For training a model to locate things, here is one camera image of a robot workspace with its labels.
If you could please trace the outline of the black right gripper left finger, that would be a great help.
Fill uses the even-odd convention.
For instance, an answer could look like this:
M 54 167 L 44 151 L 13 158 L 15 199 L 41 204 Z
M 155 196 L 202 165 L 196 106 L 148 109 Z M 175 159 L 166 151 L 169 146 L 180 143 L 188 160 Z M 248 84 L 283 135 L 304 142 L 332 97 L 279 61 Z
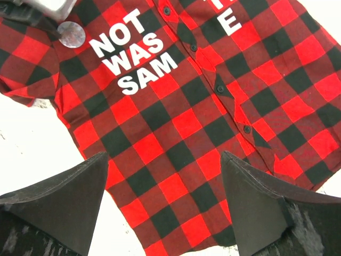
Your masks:
M 1 255 L 88 255 L 108 155 L 1 196 Z

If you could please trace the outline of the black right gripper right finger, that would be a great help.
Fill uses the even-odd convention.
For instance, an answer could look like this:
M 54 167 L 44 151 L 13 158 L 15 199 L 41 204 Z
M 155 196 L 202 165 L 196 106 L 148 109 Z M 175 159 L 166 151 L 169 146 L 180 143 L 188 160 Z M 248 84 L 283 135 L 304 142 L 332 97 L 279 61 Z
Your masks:
M 340 255 L 340 198 L 309 191 L 228 151 L 221 172 L 240 255 Z

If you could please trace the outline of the red black plaid shirt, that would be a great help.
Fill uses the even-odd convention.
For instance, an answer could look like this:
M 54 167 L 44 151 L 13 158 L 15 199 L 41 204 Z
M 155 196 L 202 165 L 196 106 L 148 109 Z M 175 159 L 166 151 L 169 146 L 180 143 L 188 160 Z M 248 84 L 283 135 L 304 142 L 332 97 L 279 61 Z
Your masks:
M 1 19 L 1 93 L 52 102 L 146 255 L 235 244 L 220 156 L 308 190 L 340 169 L 340 45 L 298 1 L 77 1 L 71 49 Z

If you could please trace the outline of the clear round sticker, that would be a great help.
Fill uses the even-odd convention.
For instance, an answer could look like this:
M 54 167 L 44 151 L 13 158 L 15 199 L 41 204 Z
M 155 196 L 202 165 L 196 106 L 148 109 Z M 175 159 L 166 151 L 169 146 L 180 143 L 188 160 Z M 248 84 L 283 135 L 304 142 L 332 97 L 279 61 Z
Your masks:
M 60 34 L 59 41 L 68 48 L 76 49 L 85 43 L 85 30 L 76 22 L 62 22 L 58 26 L 57 31 Z

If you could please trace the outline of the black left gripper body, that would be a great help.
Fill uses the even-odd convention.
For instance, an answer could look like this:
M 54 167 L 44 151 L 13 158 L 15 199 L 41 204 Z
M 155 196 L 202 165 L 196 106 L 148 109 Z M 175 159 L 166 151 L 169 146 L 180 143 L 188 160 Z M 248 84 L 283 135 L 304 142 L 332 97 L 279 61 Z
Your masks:
M 17 6 L 12 2 L 1 2 L 1 17 L 60 37 L 56 22 L 27 4 Z

